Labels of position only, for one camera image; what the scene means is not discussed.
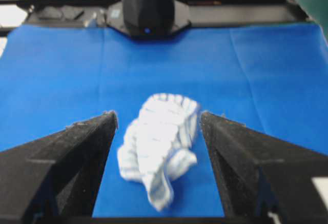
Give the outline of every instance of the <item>blue mat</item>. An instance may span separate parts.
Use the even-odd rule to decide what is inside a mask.
[[[0,150],[115,110],[119,130],[94,216],[223,216],[201,134],[193,148],[199,163],[173,182],[170,209],[157,213],[142,185],[120,178],[125,129],[158,92],[328,154],[328,48],[311,24],[190,29],[159,42],[112,29],[22,26],[0,58]]]

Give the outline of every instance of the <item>black metal frame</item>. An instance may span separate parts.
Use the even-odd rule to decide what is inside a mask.
[[[191,8],[191,25],[192,27],[235,27],[242,25],[249,25],[254,23],[292,23],[292,22],[306,22],[308,16],[302,9],[288,0],[178,0],[186,3]],[[0,0],[0,5],[17,5],[18,7],[28,11],[42,8],[44,6],[80,6],[80,7],[108,7],[118,0]],[[268,9],[272,9],[271,13],[279,14],[276,19],[270,20]],[[234,18],[239,18],[243,10],[251,10],[258,14],[263,13],[264,19],[261,17],[247,18],[244,21],[234,21]],[[284,11],[289,11],[293,19],[286,19]],[[225,18],[213,21],[213,18],[219,18],[220,15],[228,15]],[[0,37],[7,36],[14,28],[0,27]]]
[[[141,218],[91,218],[58,217],[41,218],[35,224],[274,224],[271,219],[248,217],[141,217]]]

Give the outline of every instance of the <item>blue cloth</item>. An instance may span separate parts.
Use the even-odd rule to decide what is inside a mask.
[[[312,24],[189,29],[137,42],[112,29],[12,32],[0,58],[0,150],[115,110],[117,131],[94,216],[223,216],[201,134],[198,165],[172,186],[157,213],[141,184],[121,179],[116,153],[142,103],[159,92],[188,96],[260,132],[328,154],[328,48]]]

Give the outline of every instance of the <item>white cloth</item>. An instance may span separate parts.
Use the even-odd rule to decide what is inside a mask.
[[[187,97],[155,94],[143,104],[118,149],[119,171],[125,180],[142,182],[158,211],[173,200],[170,180],[197,163],[189,150],[197,135],[199,104]]]

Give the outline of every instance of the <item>crumpled fabric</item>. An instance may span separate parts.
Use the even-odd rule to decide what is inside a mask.
[[[190,98],[154,94],[128,126],[124,144],[118,149],[120,175],[143,183],[157,211],[173,201],[170,181],[197,164],[196,155],[189,149],[197,136],[199,110],[200,105]]]

